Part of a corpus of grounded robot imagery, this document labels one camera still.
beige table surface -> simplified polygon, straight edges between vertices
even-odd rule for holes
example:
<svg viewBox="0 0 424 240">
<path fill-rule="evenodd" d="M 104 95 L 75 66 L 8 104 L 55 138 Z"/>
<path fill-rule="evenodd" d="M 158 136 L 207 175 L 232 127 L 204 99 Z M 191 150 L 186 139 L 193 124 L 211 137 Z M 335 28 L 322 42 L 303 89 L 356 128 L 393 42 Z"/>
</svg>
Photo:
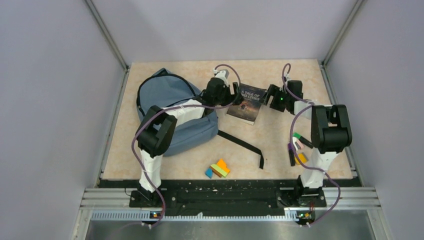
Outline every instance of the beige table surface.
<svg viewBox="0 0 424 240">
<path fill-rule="evenodd" d="M 213 76 L 212 69 L 221 63 L 235 68 L 241 82 L 267 89 L 270 84 L 282 84 L 281 72 L 291 63 L 290 77 L 303 82 L 303 97 L 329 104 L 330 100 L 316 59 L 296 60 L 237 60 L 237 61 L 182 61 L 133 63 L 119 110 L 103 179 L 139 179 L 141 167 L 131 151 L 131 141 L 140 124 L 136 112 L 136 97 L 140 84 L 160 68 L 165 67 L 192 82 L 200 90 L 206 88 Z M 230 72 L 229 81 L 237 78 Z M 263 105 L 254 125 L 226 116 L 226 109 L 217 111 L 219 129 L 238 137 L 262 150 L 265 158 L 263 170 L 259 168 L 259 155 L 220 136 L 191 150 L 164 157 L 160 169 L 162 179 L 208 179 L 205 170 L 223 158 L 230 169 L 226 179 L 296 179 L 301 166 L 290 166 L 287 151 L 290 124 L 293 115 Z M 299 118 L 295 132 L 310 139 L 311 122 Z M 311 149 L 305 148 L 309 157 Z M 336 179 L 351 179 L 348 158 L 342 152 L 328 171 Z"/>
</svg>

metal frame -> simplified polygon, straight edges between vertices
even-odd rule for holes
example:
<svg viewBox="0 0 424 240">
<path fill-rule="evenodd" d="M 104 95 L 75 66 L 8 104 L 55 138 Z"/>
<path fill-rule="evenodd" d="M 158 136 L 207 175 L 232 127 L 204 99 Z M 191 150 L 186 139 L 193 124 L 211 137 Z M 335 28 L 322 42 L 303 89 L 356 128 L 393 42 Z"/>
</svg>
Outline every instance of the metal frame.
<svg viewBox="0 0 424 240">
<path fill-rule="evenodd" d="M 118 118 L 118 113 L 121 107 L 121 102 L 124 94 L 124 90 L 126 87 L 126 83 L 129 75 L 129 65 L 124 60 L 124 57 L 119 51 L 118 46 L 113 40 L 110 32 L 108 31 L 104 21 L 102 20 L 99 12 L 97 11 L 92 0 L 83 0 L 92 14 L 97 26 L 99 27 L 101 34 L 105 38 L 108 43 L 110 50 L 113 55 L 118 60 L 119 64 L 125 71 L 121 89 L 118 95 L 118 100 L 116 101 L 114 115 L 111 121 L 111 125 L 107 135 L 107 141 L 104 147 L 101 167 L 97 179 L 99 179 L 103 173 L 104 167 L 106 165 L 110 143 L 112 141 L 113 133 L 116 126 L 116 121 Z M 364 5 L 366 0 L 357 0 L 355 5 L 353 6 L 352 11 L 350 12 L 348 18 L 340 29 L 336 39 L 334 40 L 331 48 L 329 49 L 325 59 L 320 64 L 321 73 L 324 79 L 325 87 L 328 92 L 328 96 L 332 104 L 338 103 L 337 96 L 333 91 L 333 85 L 330 77 L 327 73 L 327 65 L 331 61 L 331 58 L 334 52 L 337 50 L 344 36 L 349 30 L 349 27 L 357 15 L 358 11 Z M 352 169 L 352 173 L 354 177 L 357 177 L 358 174 L 356 170 L 358 169 L 358 165 L 355 163 L 354 153 L 350 147 L 346 148 L 346 154 L 349 159 L 349 163 Z M 85 190 L 84 195 L 82 197 L 82 201 L 79 208 L 79 213 L 76 219 L 76 223 L 74 226 L 74 231 L 72 234 L 73 240 L 84 240 L 89 231 L 89 224 L 94 216 L 93 220 L 107 220 L 107 218 L 111 218 L 114 221 L 116 220 L 125 220 L 131 221 L 135 218 L 137 220 L 152 220 L 147 218 L 148 211 L 159 211 L 160 209 L 140 209 L 140 208 L 129 208 L 130 196 L 125 193 L 124 188 L 88 188 Z M 128 188 L 128 191 L 133 191 L 135 188 Z M 324 195 L 327 201 L 327 207 L 317 207 L 317 210 L 327 210 L 336 200 L 337 197 L 337 189 L 334 187 L 325 187 Z M 249 221 L 292 221 L 294 219 L 294 213 L 296 211 L 307 211 L 308 208 L 304 207 L 286 207 L 284 210 L 287 212 L 285 216 L 263 216 L 263 217 L 247 217 L 245 220 Z M 355 211 L 355 210 L 367 210 L 370 225 L 374 232 L 374 236 L 376 240 L 391 240 L 390 231 L 388 230 L 387 223 L 383 216 L 382 208 L 380 205 L 380 201 L 378 199 L 377 193 L 373 187 L 342 187 L 341 188 L 341 199 L 338 205 L 335 207 L 335 210 L 340 211 Z M 209 218 L 202 215 L 190 216 L 190 217 L 165 217 L 164 221 L 243 221 L 244 218 Z"/>
<path fill-rule="evenodd" d="M 357 15 L 357 13 L 359 12 L 359 10 L 362 8 L 362 6 L 364 5 L 366 1 L 367 0 L 357 0 L 355 2 L 355 5 L 353 6 L 352 10 L 349 13 L 349 16 L 347 17 L 346 21 L 344 22 L 343 26 L 338 32 L 337 37 L 332 43 L 327 55 L 325 56 L 324 61 L 322 61 L 322 65 L 324 67 L 326 67 L 329 64 L 334 52 L 339 47 L 341 40 L 345 37 L 346 33 L 349 30 L 349 27 L 351 26 L 351 23 L 354 21 L 355 16 Z"/>
<path fill-rule="evenodd" d="M 119 48 L 117 44 L 115 43 L 114 39 L 112 38 L 111 33 L 109 32 L 108 28 L 106 27 L 105 22 L 103 21 L 102 17 L 100 16 L 99 11 L 97 11 L 96 6 L 94 5 L 92 0 L 83 0 L 85 5 L 87 6 L 88 10 L 90 11 L 92 17 L 94 18 L 94 21 L 96 22 L 98 28 L 100 29 L 101 34 L 103 35 L 104 39 L 106 40 L 107 44 L 110 47 L 110 50 L 112 51 L 115 58 L 118 60 L 119 64 L 124 70 L 128 70 L 129 65 L 125 62 L 124 57 L 122 56 L 121 52 L 119 51 Z"/>
<path fill-rule="evenodd" d="M 327 73 L 327 67 L 324 66 L 323 64 L 324 63 L 320 63 L 319 68 L 321 70 L 322 79 L 324 80 L 325 88 L 327 89 L 328 98 L 330 99 L 331 104 L 339 104 L 339 101 L 337 100 L 337 96 L 333 90 L 334 89 L 333 83 L 331 82 L 330 76 Z M 352 171 L 353 177 L 359 178 L 359 180 L 361 181 L 361 184 L 364 185 L 360 177 L 361 172 L 358 170 L 359 166 L 355 162 L 354 151 L 352 150 L 350 146 L 345 147 L 344 150 L 346 152 L 347 160 L 349 161 L 350 170 Z"/>
<path fill-rule="evenodd" d="M 85 239 L 90 221 L 157 221 L 150 218 L 150 211 L 160 211 L 160 208 L 130 208 L 128 192 L 136 188 L 88 188 L 85 190 L 79 208 L 79 213 L 73 231 L 73 240 Z M 316 207 L 316 210 L 328 210 L 337 198 L 335 187 L 324 187 L 327 207 Z M 382 215 L 380 201 L 374 187 L 342 187 L 338 205 L 339 211 L 367 210 L 371 227 L 377 240 L 391 239 L 387 233 L 387 224 Z M 202 214 L 196 216 L 166 216 L 163 221 L 295 221 L 297 211 L 308 211 L 308 207 L 285 207 L 285 215 L 281 216 L 233 216 L 210 217 Z"/>
</svg>

green block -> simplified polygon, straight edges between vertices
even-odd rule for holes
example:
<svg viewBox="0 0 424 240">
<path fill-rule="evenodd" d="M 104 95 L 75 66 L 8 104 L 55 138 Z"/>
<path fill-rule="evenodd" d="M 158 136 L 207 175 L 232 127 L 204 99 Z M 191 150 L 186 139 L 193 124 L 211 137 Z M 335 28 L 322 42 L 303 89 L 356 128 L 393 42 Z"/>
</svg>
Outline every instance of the green block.
<svg viewBox="0 0 424 240">
<path fill-rule="evenodd" d="M 293 137 L 300 139 L 302 136 L 299 133 L 295 132 L 293 133 Z"/>
<path fill-rule="evenodd" d="M 217 172 L 219 172 L 222 177 L 227 177 L 228 173 L 226 171 L 224 171 L 222 168 L 220 168 L 218 165 L 216 164 L 212 164 L 210 165 L 211 168 L 215 169 Z"/>
</svg>

metal floor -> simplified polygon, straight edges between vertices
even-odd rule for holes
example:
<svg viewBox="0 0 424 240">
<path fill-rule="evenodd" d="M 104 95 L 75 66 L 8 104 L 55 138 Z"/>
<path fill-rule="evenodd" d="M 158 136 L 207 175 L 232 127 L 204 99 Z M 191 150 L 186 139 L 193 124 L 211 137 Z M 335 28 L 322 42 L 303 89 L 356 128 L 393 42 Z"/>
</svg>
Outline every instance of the metal floor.
<svg viewBox="0 0 424 240">
<path fill-rule="evenodd" d="M 311 228 L 294 222 L 164 221 L 149 230 L 128 221 L 91 221 L 86 240 L 374 240 L 366 210 L 335 210 Z"/>
</svg>

yellow block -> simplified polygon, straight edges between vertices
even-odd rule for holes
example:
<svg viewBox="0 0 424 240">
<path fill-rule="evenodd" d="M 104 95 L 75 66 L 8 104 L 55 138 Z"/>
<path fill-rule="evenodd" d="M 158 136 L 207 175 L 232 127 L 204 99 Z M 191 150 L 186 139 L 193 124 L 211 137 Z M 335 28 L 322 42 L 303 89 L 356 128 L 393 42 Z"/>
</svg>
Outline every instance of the yellow block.
<svg viewBox="0 0 424 240">
<path fill-rule="evenodd" d="M 216 163 L 216 165 L 218 165 L 218 167 L 224 170 L 227 174 L 230 173 L 230 169 L 227 168 L 227 164 L 222 158 Z"/>
<path fill-rule="evenodd" d="M 303 152 L 298 153 L 297 155 L 299 156 L 299 159 L 300 161 L 302 161 L 302 163 L 306 163 L 308 161 L 308 158 L 305 156 Z M 295 157 L 294 159 L 296 160 L 296 165 L 300 165 L 298 158 Z"/>
</svg>

